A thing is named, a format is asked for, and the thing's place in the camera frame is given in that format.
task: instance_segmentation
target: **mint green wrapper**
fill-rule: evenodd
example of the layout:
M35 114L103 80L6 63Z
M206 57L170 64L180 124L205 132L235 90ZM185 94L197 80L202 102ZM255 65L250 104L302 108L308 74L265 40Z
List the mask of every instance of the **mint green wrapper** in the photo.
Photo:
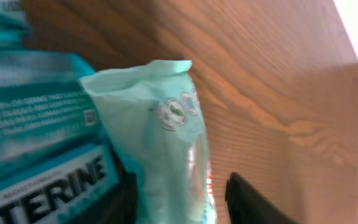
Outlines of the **mint green wrapper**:
M81 78L118 154L144 171L140 223L216 223L209 148L191 61L156 60Z

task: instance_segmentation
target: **circular logo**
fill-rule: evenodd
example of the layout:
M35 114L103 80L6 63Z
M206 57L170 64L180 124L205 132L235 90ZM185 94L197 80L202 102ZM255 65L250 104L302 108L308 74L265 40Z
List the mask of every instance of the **circular logo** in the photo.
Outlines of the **circular logo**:
M175 127L172 124L170 124L170 117L169 117L168 113L164 110L161 103L158 103L158 105L157 105L157 114L158 114L158 117L160 118L161 125L163 128L165 128L169 131L176 130Z
M170 119L177 125L184 125L186 123L185 110L178 99L167 99L164 103L164 109L168 113Z
M200 107L200 101L198 100L198 94L197 94L196 89L194 88L194 89L192 90L192 92L193 92L193 99L194 99L195 104L196 104L198 107Z
M196 108L196 103L195 103L192 95L190 93L183 92L181 94L181 98L183 101L183 106L185 107L187 112L192 115L197 115L198 112L197 112L197 108Z

